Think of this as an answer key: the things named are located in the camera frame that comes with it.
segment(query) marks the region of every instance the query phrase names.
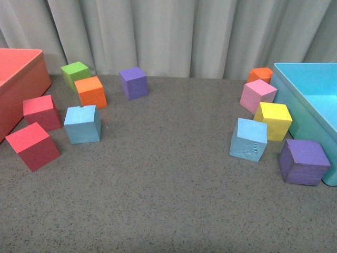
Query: yellow block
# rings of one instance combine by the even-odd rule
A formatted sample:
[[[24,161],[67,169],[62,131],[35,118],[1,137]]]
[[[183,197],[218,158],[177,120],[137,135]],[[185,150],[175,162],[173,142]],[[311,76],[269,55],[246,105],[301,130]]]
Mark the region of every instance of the yellow block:
[[[255,121],[268,125],[268,140],[282,141],[293,122],[285,104],[260,102]]]

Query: green block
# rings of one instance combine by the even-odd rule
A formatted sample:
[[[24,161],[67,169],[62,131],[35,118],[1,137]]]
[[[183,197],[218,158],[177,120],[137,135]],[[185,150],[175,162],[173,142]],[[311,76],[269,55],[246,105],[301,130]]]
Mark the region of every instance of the green block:
[[[65,83],[74,92],[77,92],[75,81],[91,77],[89,68],[82,62],[74,62],[72,64],[61,67],[62,75]]]

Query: blue block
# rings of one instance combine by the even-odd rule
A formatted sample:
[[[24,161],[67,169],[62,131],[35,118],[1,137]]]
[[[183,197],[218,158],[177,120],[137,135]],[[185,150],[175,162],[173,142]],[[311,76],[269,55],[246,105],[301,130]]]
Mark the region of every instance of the blue block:
[[[129,100],[148,95],[147,76],[139,67],[120,71],[120,79]]]
[[[230,155],[258,162],[267,146],[267,124],[239,118],[231,141]]]
[[[95,105],[69,107],[64,128],[72,144],[101,140],[101,119]]]

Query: purple cube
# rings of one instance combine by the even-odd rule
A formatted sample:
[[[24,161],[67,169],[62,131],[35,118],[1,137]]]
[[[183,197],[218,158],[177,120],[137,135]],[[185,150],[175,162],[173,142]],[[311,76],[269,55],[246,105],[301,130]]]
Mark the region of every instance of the purple cube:
[[[330,163],[317,141],[286,140],[279,156],[283,181],[317,186]]]
[[[120,71],[120,78],[123,92],[129,100],[148,95],[147,76],[139,67]]]

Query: block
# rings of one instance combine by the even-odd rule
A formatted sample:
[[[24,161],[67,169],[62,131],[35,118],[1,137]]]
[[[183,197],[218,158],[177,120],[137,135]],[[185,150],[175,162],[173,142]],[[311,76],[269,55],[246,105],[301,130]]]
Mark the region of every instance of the block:
[[[252,69],[252,71],[249,73],[247,82],[253,82],[258,79],[262,79],[266,83],[270,83],[270,80],[272,78],[273,71],[268,67],[260,67],[257,69]]]
[[[258,162],[267,146],[267,124],[239,118],[234,129],[230,155]]]
[[[69,107],[64,128],[72,144],[101,140],[101,119],[95,105]]]
[[[260,102],[254,120],[268,125],[270,141],[282,141],[293,121],[285,104],[267,102]]]
[[[139,67],[120,71],[120,79],[129,100],[148,95],[147,76]]]
[[[97,108],[107,106],[104,88],[97,76],[75,81],[75,85],[83,106],[96,105]]]
[[[28,124],[37,122],[47,132],[62,127],[51,95],[23,101],[23,116]]]
[[[51,84],[42,50],[0,48],[0,143],[23,118],[23,101]]]
[[[240,105],[255,114],[260,102],[272,103],[276,93],[276,88],[258,79],[244,85]]]
[[[317,186],[330,163],[317,141],[286,140],[279,156],[283,181]]]
[[[61,71],[65,83],[74,92],[77,92],[75,81],[91,77],[89,68],[82,62],[74,62],[63,66],[61,67]]]
[[[61,155],[37,122],[6,136],[6,140],[32,172]]]

